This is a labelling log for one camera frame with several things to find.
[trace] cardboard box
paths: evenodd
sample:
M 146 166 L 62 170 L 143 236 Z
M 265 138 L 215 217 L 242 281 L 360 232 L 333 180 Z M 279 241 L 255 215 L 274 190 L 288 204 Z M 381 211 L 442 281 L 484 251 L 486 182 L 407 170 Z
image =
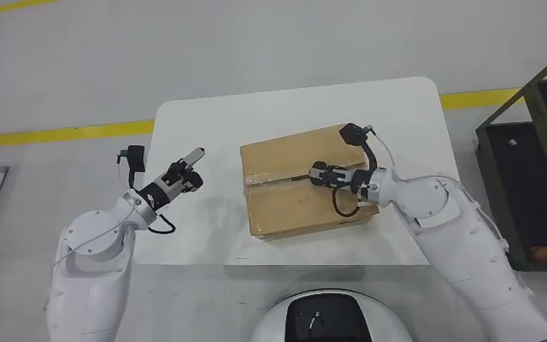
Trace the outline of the cardboard box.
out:
M 332 206 L 332 189 L 309 181 L 309 169 L 316 161 L 346 168 L 366 167 L 362 149 L 347 145 L 340 137 L 338 131 L 343 126 L 241 147 L 251 235 L 285 238 L 361 224 L 378 214 L 378 207 L 371 204 L 350 218 L 342 217 Z M 356 202 L 355 195 L 338 192 L 337 203 L 342 211 L 351 212 Z

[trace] yellow floor line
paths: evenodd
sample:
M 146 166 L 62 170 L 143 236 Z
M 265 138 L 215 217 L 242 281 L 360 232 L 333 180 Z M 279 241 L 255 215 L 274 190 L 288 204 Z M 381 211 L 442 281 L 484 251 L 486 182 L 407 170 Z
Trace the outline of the yellow floor line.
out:
M 77 139 L 121 137 L 124 135 L 150 134 L 154 121 L 110 123 L 98 126 L 83 126 L 50 129 L 47 131 L 0 134 L 0 145 L 51 143 Z
M 44 3 L 53 3 L 55 1 L 58 1 L 58 0 L 20 0 L 20 1 L 14 1 L 12 3 L 0 4 L 0 13 L 8 12 L 9 10 L 14 10 L 14 9 L 24 9 L 25 7 L 29 7 L 29 6 L 38 6 Z
M 497 89 L 493 91 L 472 91 L 439 95 L 443 110 L 466 109 L 474 107 L 501 106 L 520 88 Z
M 504 104 L 518 90 L 518 88 L 511 88 L 493 91 L 461 92 L 439 95 L 439 97 L 443 110 L 491 107 Z M 151 134 L 153 131 L 154 121 L 147 120 L 110 123 L 98 126 L 59 128 L 45 131 L 5 133 L 0 134 L 0 146 Z

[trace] green metal frame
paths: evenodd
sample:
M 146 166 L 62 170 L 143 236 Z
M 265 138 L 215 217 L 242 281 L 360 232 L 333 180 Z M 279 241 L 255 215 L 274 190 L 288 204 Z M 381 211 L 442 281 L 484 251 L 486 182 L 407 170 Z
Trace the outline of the green metal frame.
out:
M 496 219 L 501 234 L 509 243 L 509 260 L 515 269 L 521 271 L 547 271 L 547 264 L 529 263 L 526 259 L 524 247 L 519 239 L 515 221 L 509 209 L 507 193 L 503 186 L 499 169 L 497 168 L 488 135 L 486 134 L 486 128 L 523 97 L 532 117 L 532 123 L 536 128 L 539 141 L 543 146 L 545 157 L 547 157 L 547 108 L 538 90 L 538 83 L 544 81 L 545 77 L 547 77 L 547 68 L 544 68 L 530 82 L 524 85 L 508 102 L 496 110 L 494 114 L 475 130 L 479 139 L 477 158 L 480 173 L 485 182 L 492 214 Z

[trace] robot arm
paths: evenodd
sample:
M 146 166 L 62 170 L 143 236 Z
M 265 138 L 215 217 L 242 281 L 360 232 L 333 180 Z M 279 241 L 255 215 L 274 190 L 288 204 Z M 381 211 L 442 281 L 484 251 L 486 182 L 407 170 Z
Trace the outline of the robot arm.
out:
M 156 211 L 203 181 L 195 149 L 142 191 L 129 190 L 109 211 L 90 211 L 61 234 L 52 269 L 47 325 L 52 342 L 112 342 L 126 308 L 135 231 L 146 230 Z
M 372 127 L 349 124 L 340 134 L 348 144 L 366 145 L 368 132 L 374 133 Z M 474 307 L 494 340 L 547 340 L 547 321 L 510 267 L 507 242 L 459 182 L 443 176 L 402 180 L 393 168 L 377 168 L 375 162 L 371 166 L 346 170 L 316 162 L 310 179 L 318 186 L 355 193 L 359 205 L 392 204 L 429 263 Z M 436 227 L 421 227 L 416 219 L 437 215 L 449 196 L 459 215 Z

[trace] table top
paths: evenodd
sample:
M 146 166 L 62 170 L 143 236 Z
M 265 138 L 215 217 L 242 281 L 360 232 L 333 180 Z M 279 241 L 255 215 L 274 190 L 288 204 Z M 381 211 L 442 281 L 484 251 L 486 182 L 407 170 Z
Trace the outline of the table top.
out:
M 144 183 L 201 146 L 205 157 L 195 169 L 204 185 L 180 195 L 163 210 L 176 233 L 138 232 L 135 260 L 142 264 L 427 264 L 391 206 L 380 209 L 364 225 L 268 242 L 250 236 L 239 147 L 347 122 L 373 125 L 390 147 L 402 178 L 424 174 L 458 178 L 437 87 L 426 78 L 168 102 L 157 111 Z M 379 165 L 389 167 L 378 140 L 369 142 Z M 167 229 L 161 220 L 152 227 Z

